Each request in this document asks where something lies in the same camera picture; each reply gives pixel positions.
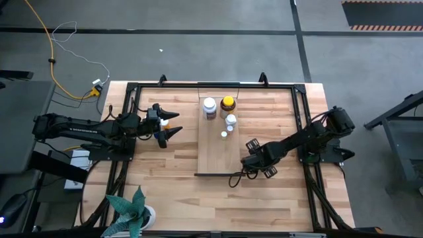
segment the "white bottle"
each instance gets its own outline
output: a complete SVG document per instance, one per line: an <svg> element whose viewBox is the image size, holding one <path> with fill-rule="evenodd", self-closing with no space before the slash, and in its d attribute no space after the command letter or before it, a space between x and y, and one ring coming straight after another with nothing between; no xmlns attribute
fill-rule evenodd
<svg viewBox="0 0 423 238"><path fill-rule="evenodd" d="M226 131L227 131L227 134L228 135L232 134L232 132L233 132L233 126L227 126L226 127Z"/></svg>
<svg viewBox="0 0 423 238"><path fill-rule="evenodd" d="M204 99L203 103L204 118L207 120L213 120L216 118L216 102L213 98Z"/></svg>
<svg viewBox="0 0 423 238"><path fill-rule="evenodd" d="M234 114L229 114L227 115L226 119L225 119L225 123L226 126L235 126L235 124L237 123L237 118L235 117Z"/></svg>
<svg viewBox="0 0 423 238"><path fill-rule="evenodd" d="M222 136L222 140L226 140L227 132L221 132L220 135Z"/></svg>

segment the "gray floor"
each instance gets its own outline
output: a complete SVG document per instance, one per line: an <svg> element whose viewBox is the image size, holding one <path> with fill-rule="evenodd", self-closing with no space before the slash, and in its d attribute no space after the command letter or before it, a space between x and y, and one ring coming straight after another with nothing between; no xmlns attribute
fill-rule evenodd
<svg viewBox="0 0 423 238"><path fill-rule="evenodd" d="M293 30L288 0L33 2L49 27L76 20L83 28ZM348 30L338 0L297 0L297 6L303 30ZM39 24L22 1L13 1L0 17L0 26ZM344 107L357 125L351 136L342 139L343 147L356 152L345 171L357 227L378 226L386 233L423 237L423 198L417 192L386 193L385 186L398 179L393 155L382 128L369 132L362 127L405 96L422 90L421 41L412 37L304 38L312 81L323 83L329 106ZM166 74L175 81L256 81L265 71L271 81L304 82L294 36L76 34L64 46L104 63L111 80L157 80ZM34 80L51 80L49 56L44 34L0 34L4 69L30 70ZM101 67L59 48L56 59L57 79L76 95L85 93L91 81L106 76ZM49 111L100 118L93 104L72 109L52 103ZM52 144L65 148L78 142L55 139ZM41 225L69 227L69 219L49 219L59 210L57 204L50 207L45 210L53 211L38 220Z"/></svg>

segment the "wooden cutting board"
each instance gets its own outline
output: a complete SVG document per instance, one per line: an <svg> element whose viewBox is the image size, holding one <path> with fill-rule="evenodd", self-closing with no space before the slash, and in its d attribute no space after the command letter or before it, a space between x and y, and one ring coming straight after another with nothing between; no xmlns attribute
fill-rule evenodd
<svg viewBox="0 0 423 238"><path fill-rule="evenodd" d="M207 120L203 113L203 102L200 98L200 113L198 117L198 172L197 175L221 174L229 176L241 170L239 150L238 123L226 140L222 140L221 132L225 131L225 120L220 117L220 107L214 120ZM219 105L223 97L214 97ZM237 117L237 108L233 114Z"/></svg>

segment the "wooden tabletop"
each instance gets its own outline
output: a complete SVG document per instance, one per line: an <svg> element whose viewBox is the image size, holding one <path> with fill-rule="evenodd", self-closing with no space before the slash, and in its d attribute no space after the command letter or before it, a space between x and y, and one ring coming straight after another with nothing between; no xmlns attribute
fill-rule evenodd
<svg viewBox="0 0 423 238"><path fill-rule="evenodd" d="M127 81L110 82L104 107L113 105L116 115L122 111L126 84ZM326 111L323 85L309 83L306 89L311 115ZM170 120L170 125L184 128L169 140L166 149L160 149L154 139L137 140L124 197L130 200L141 185L147 197L146 204L157 213L151 230L312 231L303 167L297 161L296 150L290 151L276 165L279 172L275 177L244 178L236 188L228 186L228 178L194 176L198 170L199 100L224 97L232 92L233 89L143 89L140 108L158 102L165 110L179 112L180 116ZM248 155L245 143L253 138L264 144L297 131L289 90L239 89L237 102L241 156ZM100 162L88 178L83 195L83 219L87 219L104 198L110 164ZM353 227L341 170L329 164L322 164L321 169L328 200ZM318 202L317 211L323 224ZM110 209L107 224L110 224L112 212Z"/></svg>

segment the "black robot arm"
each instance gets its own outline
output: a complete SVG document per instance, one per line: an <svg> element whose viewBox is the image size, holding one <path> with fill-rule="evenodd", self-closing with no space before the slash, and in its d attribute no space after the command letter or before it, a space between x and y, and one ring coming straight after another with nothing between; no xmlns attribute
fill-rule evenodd
<svg viewBox="0 0 423 238"><path fill-rule="evenodd" d="M125 153L131 146L131 139L152 134L157 135L161 148L166 148L166 141L182 127L161 130L160 119L168 120L179 116L179 113L166 112L159 104L154 104L141 119L136 113L124 113L118 116L111 114L102 122L81 120L60 116L54 113L35 117L32 133L37 140L66 137L91 141L93 144L82 145L85 149L104 149L113 153Z"/></svg>
<svg viewBox="0 0 423 238"><path fill-rule="evenodd" d="M342 108L333 109L320 114L320 120L311 122L301 131L283 139L261 145L257 139L249 141L246 146L250 155L241 159L243 170L250 173L262 171L267 178L277 173L274 165L285 157L288 151L304 145L308 154L316 154L324 150L332 139L342 138L352 133L355 128L349 115Z"/></svg>

